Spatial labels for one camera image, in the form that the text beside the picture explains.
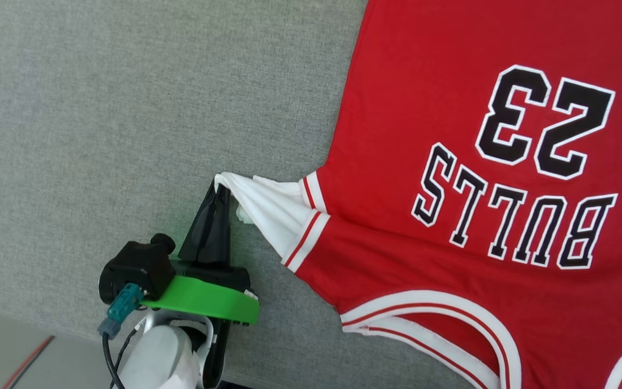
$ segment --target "number 23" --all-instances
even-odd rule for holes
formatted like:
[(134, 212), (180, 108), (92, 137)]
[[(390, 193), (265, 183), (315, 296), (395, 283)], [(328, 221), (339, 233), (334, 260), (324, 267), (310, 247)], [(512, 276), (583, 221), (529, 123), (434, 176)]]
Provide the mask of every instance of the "number 23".
[[(511, 103), (513, 94), (526, 94), (525, 103), (546, 106), (551, 91), (544, 72), (525, 66), (511, 66), (499, 74), (489, 101), (489, 113), (484, 117), (476, 148), (483, 158), (506, 165), (516, 165), (528, 157), (531, 138), (514, 133), (510, 140), (501, 140), (501, 130), (519, 130), (525, 116), (525, 108)], [(563, 77), (553, 101), (553, 111), (570, 115), (573, 108), (581, 111), (560, 123), (544, 128), (541, 133), (534, 163), (543, 175), (569, 180), (583, 173), (587, 155), (571, 150), (558, 155), (560, 146), (601, 130), (611, 110), (614, 91)]]

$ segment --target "green plastic part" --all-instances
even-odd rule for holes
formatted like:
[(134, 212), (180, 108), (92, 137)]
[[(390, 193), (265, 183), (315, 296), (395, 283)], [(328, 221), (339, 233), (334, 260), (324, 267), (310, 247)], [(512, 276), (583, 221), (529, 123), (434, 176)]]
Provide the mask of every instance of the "green plastic part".
[(255, 298), (184, 276), (175, 276), (160, 300), (143, 300), (143, 305), (249, 324), (259, 319), (259, 301)]

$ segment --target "jersey hem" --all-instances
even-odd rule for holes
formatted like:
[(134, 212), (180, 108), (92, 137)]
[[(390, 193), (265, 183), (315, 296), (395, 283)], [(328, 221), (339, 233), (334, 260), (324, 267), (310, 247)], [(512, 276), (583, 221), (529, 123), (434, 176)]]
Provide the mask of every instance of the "jersey hem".
[(314, 248), (328, 220), (330, 220), (330, 215), (318, 211), (313, 212), (306, 219), (301, 231), (299, 231), (294, 240), (295, 244), (292, 246), (292, 249), (282, 257), (281, 263), (291, 270), (292, 273), (296, 273), (299, 270), (306, 256)]
[[(407, 313), (440, 313), (462, 320), (478, 330), (489, 341), (498, 357), (501, 369), (499, 386), (491, 382), (490, 375), (486, 373), (491, 370), (486, 364), (454, 343), (439, 337), (443, 340), (440, 341), (432, 331), (421, 325), (414, 323), (395, 328), (396, 322), (389, 321), (388, 324), (392, 324), (393, 328), (385, 330), (383, 319), (405, 320), (397, 316)], [(447, 365), (453, 371), (485, 389), (520, 389), (522, 386), (520, 354), (512, 335), (491, 312), (465, 298), (431, 290), (405, 291), (371, 300), (341, 314), (340, 318), (344, 332), (395, 338), (429, 355), (436, 354), (432, 357), (437, 359), (447, 357), (451, 360)]]
[(326, 202), (323, 198), (323, 192), (321, 192), (321, 184), (318, 181), (318, 174), (316, 174), (316, 172), (301, 179), (299, 186), (301, 197), (304, 199), (304, 204), (306, 204), (307, 207), (328, 213)]

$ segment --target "gray upholstery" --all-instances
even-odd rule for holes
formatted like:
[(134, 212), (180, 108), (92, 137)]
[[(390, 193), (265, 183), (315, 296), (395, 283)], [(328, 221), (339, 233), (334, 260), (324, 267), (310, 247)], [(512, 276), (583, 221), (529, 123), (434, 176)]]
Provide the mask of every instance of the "gray upholstery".
[[(99, 344), (97, 278), (124, 242), (182, 239), (217, 172), (321, 165), (364, 7), (0, 1), (0, 312)], [(233, 330), (226, 379), (469, 387), (405, 344), (342, 334), (256, 227), (234, 223), (232, 239), (261, 317)]]

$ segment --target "white inner fabric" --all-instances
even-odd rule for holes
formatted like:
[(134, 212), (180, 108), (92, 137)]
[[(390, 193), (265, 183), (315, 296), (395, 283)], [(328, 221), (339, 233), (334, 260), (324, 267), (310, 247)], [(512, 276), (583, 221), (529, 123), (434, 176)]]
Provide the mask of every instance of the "white inner fabric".
[(242, 208), (240, 218), (256, 224), (281, 257), (293, 250), (305, 222), (315, 212), (303, 204), (297, 183), (222, 173), (215, 175), (215, 189), (218, 185), (231, 190)]

